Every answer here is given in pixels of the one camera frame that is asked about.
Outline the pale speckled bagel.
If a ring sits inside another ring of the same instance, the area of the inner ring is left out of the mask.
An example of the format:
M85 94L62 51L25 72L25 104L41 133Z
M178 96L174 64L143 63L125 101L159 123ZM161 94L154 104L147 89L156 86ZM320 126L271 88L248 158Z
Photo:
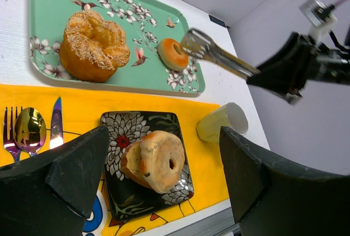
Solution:
M184 166L181 139L157 130L142 138L140 148L142 177L155 192L166 193L176 185Z

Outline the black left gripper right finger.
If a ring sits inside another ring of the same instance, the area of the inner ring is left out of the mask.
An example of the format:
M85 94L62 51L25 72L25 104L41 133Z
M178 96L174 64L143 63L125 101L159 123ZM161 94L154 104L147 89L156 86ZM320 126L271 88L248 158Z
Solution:
M293 162L225 126L219 148L242 235L349 235L349 176Z

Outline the glazed orange donut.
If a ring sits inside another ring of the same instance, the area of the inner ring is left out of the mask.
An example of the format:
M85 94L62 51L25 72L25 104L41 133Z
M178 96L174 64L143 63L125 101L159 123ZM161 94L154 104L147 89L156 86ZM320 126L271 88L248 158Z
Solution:
M165 38L157 46L158 53L163 63L174 71L181 71L187 68L189 57L180 50L180 44L172 39Z

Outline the brown bread slice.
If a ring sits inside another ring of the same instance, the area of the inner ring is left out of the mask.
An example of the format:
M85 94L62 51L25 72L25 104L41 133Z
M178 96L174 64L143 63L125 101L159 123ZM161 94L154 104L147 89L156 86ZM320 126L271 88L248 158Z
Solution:
M126 177L136 182L137 184L151 189L148 182L143 178L140 171L141 163L141 141L136 141L130 144L120 159L120 170Z

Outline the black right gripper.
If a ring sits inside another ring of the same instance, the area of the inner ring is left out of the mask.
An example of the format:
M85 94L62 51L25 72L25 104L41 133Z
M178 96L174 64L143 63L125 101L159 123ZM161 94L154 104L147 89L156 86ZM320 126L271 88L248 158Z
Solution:
M298 95L308 80L349 84L349 53L317 46L311 37L297 32L256 68L260 72L249 77L247 84L282 96Z

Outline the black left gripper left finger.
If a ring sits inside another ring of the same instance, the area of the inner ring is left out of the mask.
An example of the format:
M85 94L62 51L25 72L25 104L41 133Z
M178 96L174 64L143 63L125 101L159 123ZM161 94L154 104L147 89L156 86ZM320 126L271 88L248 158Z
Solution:
M1 167L1 235L81 235L107 156L101 125L54 149Z

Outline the metal serving tongs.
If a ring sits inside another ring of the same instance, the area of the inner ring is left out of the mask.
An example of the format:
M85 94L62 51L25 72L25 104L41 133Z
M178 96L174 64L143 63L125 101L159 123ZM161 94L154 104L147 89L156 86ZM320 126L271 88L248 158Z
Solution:
M260 72L256 67L251 66L222 49L209 35L196 28L191 28L187 31L180 42L180 49L191 57L216 64L245 81L252 75ZM302 98L300 92L298 95L274 95L285 100L290 105L296 104Z

